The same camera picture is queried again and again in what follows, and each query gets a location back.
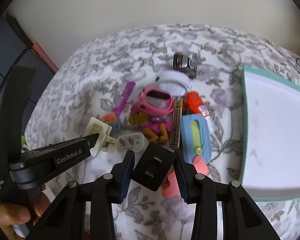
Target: white wall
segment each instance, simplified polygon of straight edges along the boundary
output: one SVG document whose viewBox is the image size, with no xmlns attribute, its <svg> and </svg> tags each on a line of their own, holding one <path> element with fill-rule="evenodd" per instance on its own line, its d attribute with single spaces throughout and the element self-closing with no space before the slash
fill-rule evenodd
<svg viewBox="0 0 300 240">
<path fill-rule="evenodd" d="M 58 67 L 87 41 L 160 23 L 232 27 L 300 55 L 300 11 L 292 0 L 14 0 L 9 11 Z"/>
</svg>

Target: floral tablecloth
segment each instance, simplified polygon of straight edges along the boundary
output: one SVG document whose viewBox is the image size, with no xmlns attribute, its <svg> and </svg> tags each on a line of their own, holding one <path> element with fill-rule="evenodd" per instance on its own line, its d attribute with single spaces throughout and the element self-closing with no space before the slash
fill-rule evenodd
<svg viewBox="0 0 300 240">
<path fill-rule="evenodd" d="M 243 96 L 240 83 L 245 64 L 272 71 L 300 86 L 297 55 L 254 35 L 207 25 L 157 25 L 122 31 L 79 48 L 55 74 L 41 96 L 26 128 L 26 140 L 35 149 L 82 135 L 90 117 L 111 111 L 127 81 L 137 83 L 120 116 L 117 136 L 140 130 L 128 123 L 129 108 L 142 88 L 155 82 L 160 71 L 172 68 L 175 52 L 188 53 L 198 63 L 192 89 L 200 93 L 217 127 L 211 135 L 209 176 L 218 182 L 237 179 L 242 158 Z M 141 154 L 136 155 L 136 162 Z M 94 181 L 109 172 L 123 155 L 103 152 L 89 157 L 48 183 L 57 195 L 71 180 Z M 300 199 L 259 203 L 281 239 L 300 234 Z M 117 239 L 190 239 L 194 205 L 180 196 L 163 199 L 131 181 L 128 197 L 113 205 Z M 89 203 L 85 229 L 90 230 Z M 218 205 L 218 239 L 222 239 Z"/>
</svg>

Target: white board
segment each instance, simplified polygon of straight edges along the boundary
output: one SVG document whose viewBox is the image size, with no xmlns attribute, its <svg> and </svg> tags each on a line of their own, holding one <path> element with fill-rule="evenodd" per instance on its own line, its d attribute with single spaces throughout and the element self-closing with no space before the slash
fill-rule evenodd
<svg viewBox="0 0 300 240">
<path fill-rule="evenodd" d="M 241 183 L 255 201 L 299 198 L 300 91 L 247 67 L 244 86 L 247 137 Z"/>
</svg>

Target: human hand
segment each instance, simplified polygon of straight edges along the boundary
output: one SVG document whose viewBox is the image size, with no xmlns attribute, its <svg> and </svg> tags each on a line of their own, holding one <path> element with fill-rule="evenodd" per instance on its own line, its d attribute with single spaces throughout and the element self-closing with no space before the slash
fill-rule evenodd
<svg viewBox="0 0 300 240">
<path fill-rule="evenodd" d="M 45 185 L 40 186 L 41 191 L 44 191 L 45 189 Z M 34 204 L 34 210 L 37 214 L 37 217 L 33 222 L 34 225 L 43 215 L 49 205 L 50 201 L 48 197 L 43 192 L 41 192 L 37 199 L 37 202 Z M 22 239 L 14 232 L 12 225 L 24 224 L 28 222 L 30 218 L 30 212 L 27 208 L 12 203 L 0 202 L 0 228 L 9 240 Z"/>
</svg>

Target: green button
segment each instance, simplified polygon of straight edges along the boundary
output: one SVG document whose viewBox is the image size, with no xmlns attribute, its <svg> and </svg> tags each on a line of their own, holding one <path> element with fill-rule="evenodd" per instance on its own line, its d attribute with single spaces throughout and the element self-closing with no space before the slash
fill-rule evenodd
<svg viewBox="0 0 300 240">
<path fill-rule="evenodd" d="M 200 146 L 197 146 L 194 149 L 194 152 L 195 152 L 195 154 L 200 155 L 200 154 L 202 154 L 203 151 L 202 151 L 202 148 Z"/>
</svg>

